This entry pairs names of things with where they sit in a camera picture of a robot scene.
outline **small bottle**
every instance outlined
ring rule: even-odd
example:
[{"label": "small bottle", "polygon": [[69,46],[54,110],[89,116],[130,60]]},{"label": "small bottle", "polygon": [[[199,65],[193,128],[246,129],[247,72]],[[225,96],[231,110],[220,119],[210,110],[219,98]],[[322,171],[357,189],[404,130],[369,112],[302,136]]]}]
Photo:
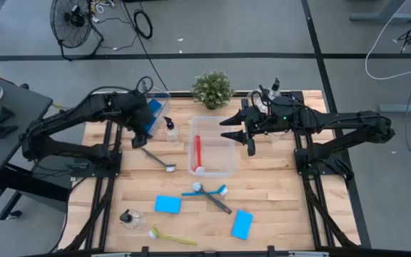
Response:
[{"label": "small bottle", "polygon": [[142,215],[142,213],[129,209],[120,215],[120,222],[127,229],[144,227],[146,224],[145,217]]},{"label": "small bottle", "polygon": [[278,80],[278,78],[275,78],[275,82],[270,88],[270,92],[269,92],[270,100],[273,100],[277,96],[281,96],[279,88],[280,88],[280,81]]},{"label": "small bottle", "polygon": [[170,142],[179,142],[180,141],[180,131],[174,125],[171,118],[166,117],[166,116],[163,116],[163,118],[166,120],[166,126],[167,126],[167,128],[164,129],[164,132],[166,133],[166,138]]}]

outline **concrete floor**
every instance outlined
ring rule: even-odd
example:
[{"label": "concrete floor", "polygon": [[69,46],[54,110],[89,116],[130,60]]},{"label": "concrete floor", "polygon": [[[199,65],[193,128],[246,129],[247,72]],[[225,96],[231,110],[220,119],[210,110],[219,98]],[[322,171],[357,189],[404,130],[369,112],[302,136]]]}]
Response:
[{"label": "concrete floor", "polygon": [[[320,48],[323,53],[365,54],[380,33],[382,24],[351,22],[350,11],[376,11],[386,1],[309,1]],[[6,0],[0,12],[0,56],[59,55],[49,23],[50,1]],[[127,4],[130,12],[138,4]],[[144,41],[151,54],[187,53],[313,53],[300,1],[168,0],[143,3],[153,22],[153,38]],[[411,1],[403,11],[411,12]],[[99,18],[123,18],[120,9],[106,9]],[[107,21],[98,25],[105,45],[129,44],[134,32],[128,24]],[[382,35],[375,53],[395,53],[395,43],[410,25],[394,25]],[[68,54],[87,54],[96,43],[90,35]],[[98,54],[142,54],[138,41],[129,49]],[[159,59],[153,61],[170,90],[189,90],[194,76],[219,70],[229,75],[234,89],[270,85],[277,76],[282,89],[323,90],[315,59]],[[327,59],[326,69],[338,111],[377,110],[378,104],[404,104],[411,89],[411,74],[375,81],[364,70],[362,59]],[[376,76],[411,69],[411,59],[370,60]],[[55,102],[73,106],[97,86],[132,87],[144,75],[152,76],[147,60],[96,61],[0,61],[0,76],[28,83],[31,90]],[[411,153],[404,137],[403,116],[389,115],[396,136],[383,145],[363,144],[350,150],[365,222],[373,248],[411,250]],[[411,117],[407,119],[410,128]],[[83,126],[56,135],[57,139],[80,142]],[[30,168],[19,153],[12,163]],[[0,210],[10,197],[0,200]],[[45,253],[59,236],[64,214],[22,197],[16,207],[24,212],[17,220],[0,221],[0,256]]]}]

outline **green plant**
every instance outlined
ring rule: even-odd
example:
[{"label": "green plant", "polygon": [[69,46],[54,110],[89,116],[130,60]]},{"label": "green plant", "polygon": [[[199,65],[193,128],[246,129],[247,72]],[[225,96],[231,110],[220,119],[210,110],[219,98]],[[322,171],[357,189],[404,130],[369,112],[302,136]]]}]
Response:
[{"label": "green plant", "polygon": [[223,72],[212,71],[195,79],[191,92],[210,110],[225,106],[233,96],[228,77]]}]

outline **wooden tabletop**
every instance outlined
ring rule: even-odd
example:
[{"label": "wooden tabletop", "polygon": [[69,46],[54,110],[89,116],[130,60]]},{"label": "wooden tabletop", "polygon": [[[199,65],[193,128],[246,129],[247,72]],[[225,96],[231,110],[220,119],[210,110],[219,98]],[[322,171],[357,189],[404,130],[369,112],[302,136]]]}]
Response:
[{"label": "wooden tabletop", "polygon": [[[326,112],[321,91],[303,93],[306,105]],[[166,173],[164,167],[141,150],[132,149],[133,134],[123,132],[123,160],[113,191],[106,251],[139,252],[142,246],[149,246],[149,251],[264,251],[268,245],[274,245],[277,251],[314,249],[303,183],[295,170],[293,133],[281,136],[275,143],[268,142],[264,135],[256,136],[257,151],[253,157],[247,155],[246,146],[237,143],[236,171],[231,177],[200,178],[187,172],[190,120],[194,116],[231,117],[239,108],[238,98],[215,111],[203,108],[193,99],[171,99],[169,116],[181,129],[181,142],[167,142],[162,126],[146,148],[162,160],[176,163],[177,169],[173,173]],[[90,146],[102,143],[105,127],[105,123],[87,124],[83,144]],[[322,143],[333,139],[333,134],[331,131],[323,131],[313,135],[313,139]],[[329,175],[322,176],[322,180],[330,215],[350,240],[359,243],[343,178]],[[179,214],[154,211],[157,195],[181,196],[182,192],[191,191],[191,185],[195,181],[200,181],[210,191],[226,184],[228,194],[224,198],[217,197],[234,212],[228,215],[202,196],[183,197]],[[60,248],[72,241],[89,217],[95,182],[94,178],[88,178],[71,194],[68,223]],[[119,223],[118,217],[128,208],[143,213],[147,220],[143,228],[128,230]],[[231,236],[235,214],[239,209],[253,214],[253,223],[246,241]],[[101,220],[96,224],[93,246],[97,246]],[[318,224],[325,244],[323,222]],[[196,241],[198,245],[151,239],[148,236],[151,226],[156,226],[165,235]]]}]

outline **blue sponge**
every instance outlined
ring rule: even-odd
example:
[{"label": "blue sponge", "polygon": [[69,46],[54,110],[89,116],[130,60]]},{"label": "blue sponge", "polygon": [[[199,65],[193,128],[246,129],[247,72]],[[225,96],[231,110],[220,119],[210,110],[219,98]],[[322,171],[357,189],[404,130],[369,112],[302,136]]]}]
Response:
[{"label": "blue sponge", "polygon": [[155,201],[155,211],[167,213],[179,213],[182,198],[172,196],[157,196]]},{"label": "blue sponge", "polygon": [[248,232],[250,231],[253,214],[239,210],[235,216],[232,235],[236,238],[247,240]]}]

